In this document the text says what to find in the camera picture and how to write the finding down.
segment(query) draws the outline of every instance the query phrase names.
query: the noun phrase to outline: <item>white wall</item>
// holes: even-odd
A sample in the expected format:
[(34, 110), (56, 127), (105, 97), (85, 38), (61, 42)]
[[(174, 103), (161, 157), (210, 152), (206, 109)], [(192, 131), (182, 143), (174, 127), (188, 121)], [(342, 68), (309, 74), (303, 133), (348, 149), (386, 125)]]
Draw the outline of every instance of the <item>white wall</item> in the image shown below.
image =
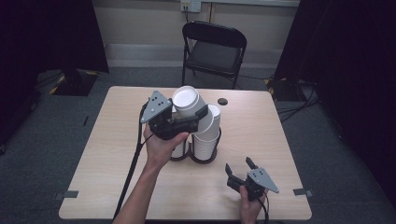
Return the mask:
[[(183, 46), (181, 29), (186, 19), (180, 12), (179, 1), (93, 0), (93, 5), (107, 44)], [(232, 26), (245, 34), (245, 62), (250, 58), (251, 63), (277, 63), (297, 10), (297, 7), (202, 3), (202, 12), (190, 13), (190, 21), (208, 21), (210, 8), (212, 22)]]

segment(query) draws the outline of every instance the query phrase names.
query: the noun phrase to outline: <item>electrical outlet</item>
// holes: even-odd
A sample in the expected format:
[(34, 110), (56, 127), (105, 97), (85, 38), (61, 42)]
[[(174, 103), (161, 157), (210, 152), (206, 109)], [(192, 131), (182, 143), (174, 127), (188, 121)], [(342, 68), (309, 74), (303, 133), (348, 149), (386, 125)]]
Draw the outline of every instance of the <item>electrical outlet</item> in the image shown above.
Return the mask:
[(180, 1), (180, 11), (201, 12), (201, 1)]
[(180, 1), (180, 11), (191, 11), (191, 1)]
[(201, 12), (200, 1), (191, 1), (191, 12)]

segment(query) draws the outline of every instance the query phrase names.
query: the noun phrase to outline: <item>finger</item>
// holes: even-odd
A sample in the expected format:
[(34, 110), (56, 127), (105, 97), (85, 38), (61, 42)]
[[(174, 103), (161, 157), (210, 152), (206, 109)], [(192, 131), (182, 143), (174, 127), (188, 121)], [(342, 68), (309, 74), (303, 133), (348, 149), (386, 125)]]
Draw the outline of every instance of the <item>finger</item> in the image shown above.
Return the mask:
[(150, 135), (152, 135), (152, 131), (149, 125), (146, 123), (145, 131), (143, 131), (143, 136), (145, 137), (145, 139), (147, 139)]
[(176, 135), (174, 138), (172, 138), (172, 143), (173, 145), (176, 147), (178, 145), (180, 145), (180, 143), (182, 143), (184, 140), (186, 140), (186, 138), (189, 137), (189, 133), (179, 133), (178, 135)]
[(239, 186), (239, 193), (241, 194), (241, 199), (242, 199), (242, 207), (243, 208), (248, 208), (248, 191), (245, 188), (245, 186)]

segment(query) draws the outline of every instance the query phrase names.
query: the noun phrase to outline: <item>black cable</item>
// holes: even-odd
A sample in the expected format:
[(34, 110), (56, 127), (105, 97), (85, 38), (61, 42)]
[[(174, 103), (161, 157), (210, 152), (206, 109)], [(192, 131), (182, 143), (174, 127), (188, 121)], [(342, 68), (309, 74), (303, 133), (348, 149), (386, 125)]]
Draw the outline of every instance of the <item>black cable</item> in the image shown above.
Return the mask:
[(259, 203), (262, 205), (262, 210), (264, 210), (264, 214), (265, 214), (265, 220), (264, 220), (264, 224), (267, 224), (270, 220), (269, 218), (269, 212), (270, 212), (270, 201), (268, 200), (268, 196), (267, 194), (264, 192), (265, 195), (265, 199), (267, 200), (267, 207), (265, 208), (264, 203), (262, 202), (262, 200), (260, 198), (257, 198), (257, 201), (259, 201)]
[[(292, 110), (291, 110), (292, 112), (291, 112), (290, 114), (286, 115), (285, 117), (283, 117), (282, 120), (281, 120), (280, 122), (283, 123), (283, 122), (286, 121), (287, 119), (291, 118), (293, 115), (297, 114), (297, 113), (298, 113), (299, 111), (301, 111), (302, 109), (308, 107), (308, 104), (309, 104), (309, 103), (312, 103), (312, 102), (310, 102), (310, 101), (311, 101), (311, 98), (312, 98), (314, 92), (315, 92), (315, 86), (312, 88), (311, 94), (309, 95), (309, 97), (308, 97), (308, 99), (305, 101), (305, 103), (304, 103), (303, 105), (301, 105), (301, 106), (295, 108), (295, 109), (292, 109)], [(314, 101), (314, 103), (313, 103), (313, 104), (310, 104), (309, 106), (314, 105), (314, 104), (316, 104), (317, 102), (318, 102), (318, 100)]]
[[(309, 106), (311, 106), (311, 105), (315, 105), (315, 104), (317, 104), (318, 102), (319, 102), (319, 99), (316, 99), (315, 101), (312, 101), (310, 104), (306, 105), (305, 107), (309, 107)], [(277, 114), (280, 115), (280, 114), (288, 113), (288, 112), (297, 110), (297, 109), (299, 109), (300, 107), (301, 107), (301, 106), (287, 107), (287, 108), (279, 108), (279, 109), (277, 109), (277, 111), (278, 111)]]
[(183, 7), (184, 16), (186, 17), (186, 22), (189, 23), (189, 7)]
[(209, 22), (212, 22), (212, 8), (213, 8), (213, 3), (210, 3)]
[(122, 189), (121, 196), (120, 196), (120, 199), (119, 199), (119, 203), (117, 204), (117, 209), (116, 209), (116, 212), (114, 213), (113, 219), (116, 218), (116, 216), (119, 214), (119, 212), (121, 210), (122, 203), (124, 201), (126, 191), (128, 190), (129, 184), (131, 183), (132, 176), (134, 175), (134, 168), (136, 167), (137, 159), (139, 159), (140, 151), (142, 150), (143, 145), (150, 139), (150, 137), (152, 135), (154, 135), (154, 133), (153, 133), (148, 139), (146, 139), (146, 141), (144, 143), (141, 143), (142, 142), (142, 126), (143, 125), (140, 123), (140, 120), (143, 117), (143, 113), (144, 113), (147, 105), (148, 105), (148, 103), (144, 104), (142, 106), (141, 111), (140, 111), (139, 122), (138, 122), (138, 134), (137, 134), (136, 151), (134, 152), (134, 158), (132, 160), (131, 167), (129, 168), (129, 172), (128, 172), (128, 175), (126, 177), (126, 180), (125, 180), (125, 183), (124, 183), (124, 187)]
[(274, 77), (275, 77), (275, 73), (273, 73), (270, 77), (268, 77), (268, 79), (274, 80)]
[[(49, 85), (50, 83), (52, 83), (53, 81), (55, 81), (56, 79), (58, 79), (58, 77), (61, 75), (61, 73), (62, 73), (62, 71), (60, 71), (59, 73), (54, 74), (54, 75), (52, 75), (52, 76), (50, 76), (50, 77), (46, 77), (46, 78), (44, 78), (43, 80), (40, 80), (39, 82), (37, 82), (37, 83), (35, 84), (35, 89), (36, 89), (36, 90), (39, 90), (39, 89), (41, 89), (41, 88), (43, 88), (43, 87)], [(52, 78), (51, 81), (42, 84), (43, 82), (45, 82), (45, 81), (47, 81), (47, 80), (49, 80), (49, 79), (51, 79), (51, 78)]]

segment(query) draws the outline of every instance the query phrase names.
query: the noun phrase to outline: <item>stacked cups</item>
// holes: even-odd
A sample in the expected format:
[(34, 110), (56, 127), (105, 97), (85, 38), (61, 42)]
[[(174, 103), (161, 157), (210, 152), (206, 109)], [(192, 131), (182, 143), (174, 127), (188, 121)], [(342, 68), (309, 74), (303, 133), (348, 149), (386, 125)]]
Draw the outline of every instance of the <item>stacked cups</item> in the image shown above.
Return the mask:
[[(191, 86), (183, 86), (172, 96), (173, 104), (180, 118), (194, 116), (206, 103), (199, 92)], [(220, 110), (216, 105), (208, 105), (207, 115), (199, 120), (198, 131), (192, 133), (192, 158), (195, 161), (211, 161), (216, 155), (220, 138)], [(187, 156), (187, 144), (181, 143), (172, 153), (172, 159), (182, 160)]]
[(220, 109), (216, 105), (209, 105), (213, 122), (203, 132), (197, 132), (193, 137), (193, 156), (200, 161), (208, 161), (214, 155), (220, 138)]
[[(194, 116), (195, 113), (206, 105), (204, 99), (200, 96), (199, 92), (191, 86), (183, 86), (175, 91), (172, 96), (174, 108), (177, 116), (180, 118), (188, 118)], [(213, 116), (208, 110), (205, 117), (199, 120), (198, 133), (208, 129), (209, 125), (213, 122)], [(172, 158), (184, 158), (187, 154), (186, 144), (180, 144), (172, 153)]]

